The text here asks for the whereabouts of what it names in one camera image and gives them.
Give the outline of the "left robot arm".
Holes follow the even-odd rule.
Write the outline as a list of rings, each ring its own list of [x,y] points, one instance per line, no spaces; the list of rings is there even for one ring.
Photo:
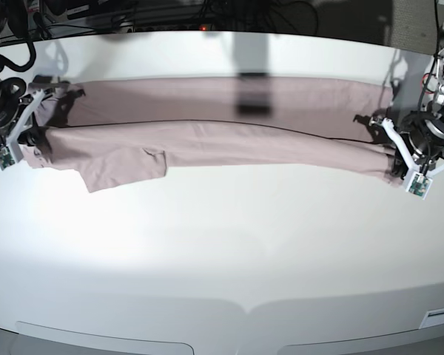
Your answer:
[[[394,150],[388,176],[426,199],[434,178],[444,172],[444,22],[437,25],[433,61],[421,78],[416,109],[396,121],[380,111],[364,117],[362,124],[374,135],[385,135]]]

